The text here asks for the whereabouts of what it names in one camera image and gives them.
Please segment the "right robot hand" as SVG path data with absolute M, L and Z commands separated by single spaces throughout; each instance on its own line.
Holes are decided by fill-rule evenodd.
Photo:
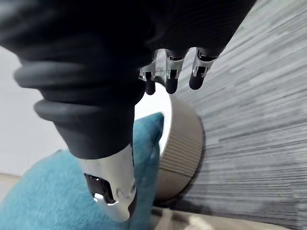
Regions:
M 154 62 L 166 55 L 173 94 L 196 48 L 189 86 L 199 89 L 255 5 L 253 0 L 3 0 L 0 45 L 21 62 L 20 87 L 42 95 L 34 109 L 53 122 L 80 162 L 93 200 L 116 222 L 136 208 L 135 105 L 153 94 Z

